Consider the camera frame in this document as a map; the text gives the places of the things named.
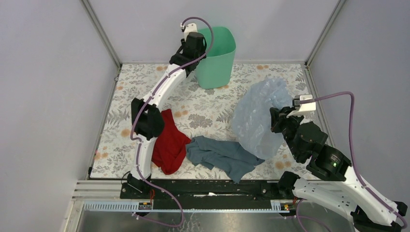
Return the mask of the light blue plastic trash bag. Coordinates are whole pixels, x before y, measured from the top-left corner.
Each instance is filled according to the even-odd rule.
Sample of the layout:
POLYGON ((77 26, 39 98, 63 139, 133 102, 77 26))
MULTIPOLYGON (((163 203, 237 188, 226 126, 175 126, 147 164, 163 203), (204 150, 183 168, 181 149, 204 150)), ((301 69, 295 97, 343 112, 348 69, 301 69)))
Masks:
POLYGON ((280 110, 291 104, 284 79, 265 79, 253 84, 234 109, 231 128, 236 140, 260 159, 273 158, 284 139, 271 131, 270 108, 280 110))

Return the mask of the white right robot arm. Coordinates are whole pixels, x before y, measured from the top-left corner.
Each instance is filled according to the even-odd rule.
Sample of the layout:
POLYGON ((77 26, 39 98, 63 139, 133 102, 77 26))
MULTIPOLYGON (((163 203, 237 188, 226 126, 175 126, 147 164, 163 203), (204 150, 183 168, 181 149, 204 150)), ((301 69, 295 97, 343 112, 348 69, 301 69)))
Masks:
POLYGON ((369 183, 360 183, 351 160, 326 145, 328 135, 313 122, 302 123, 303 116, 292 116, 293 110, 292 107, 270 108, 271 131, 283 135, 296 162, 306 163, 308 171, 320 180, 340 187, 342 194, 334 194, 285 171, 278 182, 278 195, 284 199, 292 196, 306 199, 330 209, 351 222, 357 232, 402 231, 403 226, 396 220, 405 216, 407 205, 376 192, 382 200, 379 202, 365 189, 369 183))

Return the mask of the green plastic trash bin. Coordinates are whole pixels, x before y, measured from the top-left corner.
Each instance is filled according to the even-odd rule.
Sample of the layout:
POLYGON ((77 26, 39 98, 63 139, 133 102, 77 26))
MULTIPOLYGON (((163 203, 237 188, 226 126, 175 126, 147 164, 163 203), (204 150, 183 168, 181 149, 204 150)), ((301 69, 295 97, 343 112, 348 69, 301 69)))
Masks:
POLYGON ((236 52, 236 42, 226 27, 214 27, 214 43, 206 58, 202 59, 194 71, 198 85, 202 89, 214 89, 227 85, 236 52))

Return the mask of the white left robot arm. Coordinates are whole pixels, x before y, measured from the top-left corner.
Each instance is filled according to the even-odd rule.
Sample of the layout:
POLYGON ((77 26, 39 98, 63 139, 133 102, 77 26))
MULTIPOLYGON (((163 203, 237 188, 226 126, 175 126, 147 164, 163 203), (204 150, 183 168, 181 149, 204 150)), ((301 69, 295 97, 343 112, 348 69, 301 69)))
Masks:
POLYGON ((206 40, 199 32, 189 32, 181 40, 181 46, 171 57, 170 64, 158 83, 143 98, 132 103, 131 137, 137 142, 135 165, 123 184, 123 192, 133 193, 143 199, 149 195, 147 183, 151 175, 151 160, 157 138, 164 130, 161 114, 166 100, 174 89, 195 70, 200 60, 206 57, 206 40))

